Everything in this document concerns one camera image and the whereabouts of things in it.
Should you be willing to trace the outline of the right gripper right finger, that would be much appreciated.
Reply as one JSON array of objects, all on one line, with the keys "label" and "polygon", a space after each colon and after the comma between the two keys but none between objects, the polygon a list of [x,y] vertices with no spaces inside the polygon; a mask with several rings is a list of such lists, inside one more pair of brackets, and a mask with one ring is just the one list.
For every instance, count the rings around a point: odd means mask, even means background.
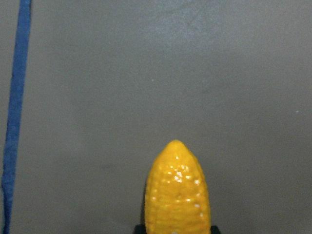
[{"label": "right gripper right finger", "polygon": [[220,229],[216,225],[212,225],[210,228],[211,234],[221,234]]}]

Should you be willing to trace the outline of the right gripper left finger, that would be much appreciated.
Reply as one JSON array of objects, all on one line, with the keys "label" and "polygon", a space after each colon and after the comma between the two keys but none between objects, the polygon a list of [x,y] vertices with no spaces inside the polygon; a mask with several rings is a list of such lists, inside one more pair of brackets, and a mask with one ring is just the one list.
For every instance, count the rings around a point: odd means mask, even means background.
[{"label": "right gripper left finger", "polygon": [[146,227],[144,224],[138,224],[134,227],[134,234],[146,234]]}]

